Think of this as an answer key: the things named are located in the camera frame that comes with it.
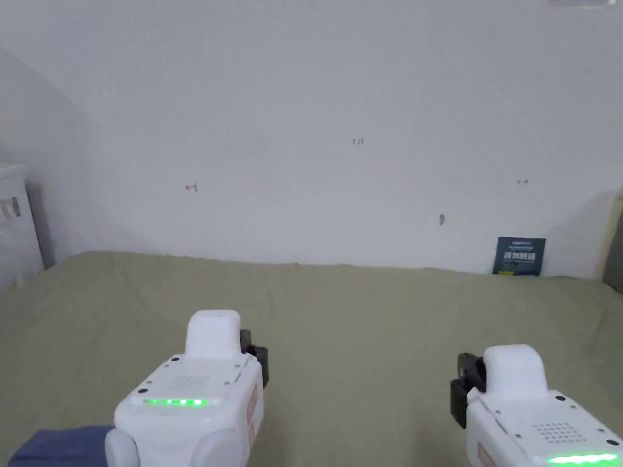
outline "white plastic casing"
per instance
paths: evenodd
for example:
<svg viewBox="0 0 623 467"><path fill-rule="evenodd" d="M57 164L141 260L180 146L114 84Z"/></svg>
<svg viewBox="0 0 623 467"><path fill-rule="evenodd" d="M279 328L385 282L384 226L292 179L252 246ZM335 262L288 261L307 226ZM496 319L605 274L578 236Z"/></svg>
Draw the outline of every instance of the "white plastic casing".
<svg viewBox="0 0 623 467"><path fill-rule="evenodd" d="M548 460L596 454L619 457L600 465L621 465L623 440L577 402L547 389L534 349L491 347L483 358L487 391L474 388L467 395L466 449L472 466L552 466Z"/></svg>
<svg viewBox="0 0 623 467"><path fill-rule="evenodd" d="M264 397L261 365L241 353L239 331L235 311L193 316L186 353L162 363L117 406L117 429L106 440L110 467L246 465Z"/></svg>

